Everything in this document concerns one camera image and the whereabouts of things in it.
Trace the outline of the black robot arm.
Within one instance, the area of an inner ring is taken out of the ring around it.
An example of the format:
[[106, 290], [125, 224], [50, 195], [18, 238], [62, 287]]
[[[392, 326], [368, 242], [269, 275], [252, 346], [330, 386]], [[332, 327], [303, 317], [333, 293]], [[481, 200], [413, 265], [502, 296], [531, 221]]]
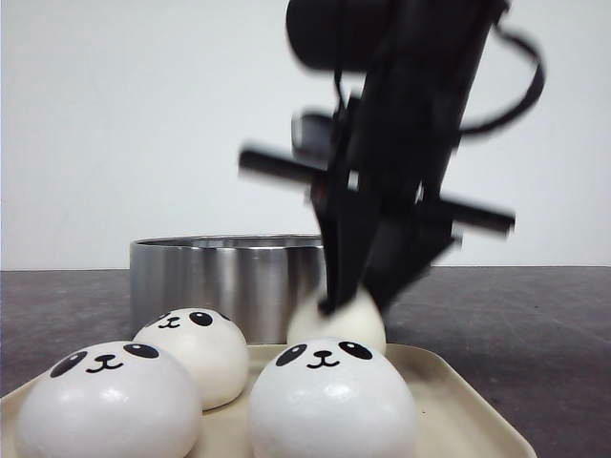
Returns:
[[243, 147], [242, 169], [302, 182], [321, 230], [330, 315], [367, 290], [380, 308], [455, 242], [453, 226], [505, 234], [511, 214], [441, 197], [462, 138], [523, 113], [544, 83], [505, 113], [462, 122], [485, 41], [504, 1], [292, 1], [286, 31], [307, 67], [365, 78], [332, 115], [292, 122], [292, 158]]

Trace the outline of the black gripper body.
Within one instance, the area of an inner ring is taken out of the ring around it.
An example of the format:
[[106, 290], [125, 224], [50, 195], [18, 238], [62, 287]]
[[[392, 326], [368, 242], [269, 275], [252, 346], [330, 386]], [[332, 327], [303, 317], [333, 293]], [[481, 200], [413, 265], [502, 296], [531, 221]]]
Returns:
[[473, 81], [460, 75], [430, 91], [414, 84], [423, 101], [396, 110], [375, 99], [368, 82], [334, 116], [305, 113], [292, 120], [294, 158], [248, 146], [239, 166], [309, 185], [326, 248], [368, 244], [384, 220], [458, 222], [507, 233], [514, 216], [440, 196], [450, 154], [463, 136], [460, 123]]

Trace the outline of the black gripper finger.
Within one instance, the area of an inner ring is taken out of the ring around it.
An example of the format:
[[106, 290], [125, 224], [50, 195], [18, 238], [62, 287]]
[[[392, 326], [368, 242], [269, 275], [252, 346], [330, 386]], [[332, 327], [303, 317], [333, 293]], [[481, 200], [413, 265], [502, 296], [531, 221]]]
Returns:
[[380, 218], [378, 209], [317, 212], [327, 272], [327, 295], [319, 301], [324, 315], [339, 311], [354, 298], [371, 256]]
[[363, 284], [383, 313], [432, 261], [453, 244], [451, 223], [382, 223]]

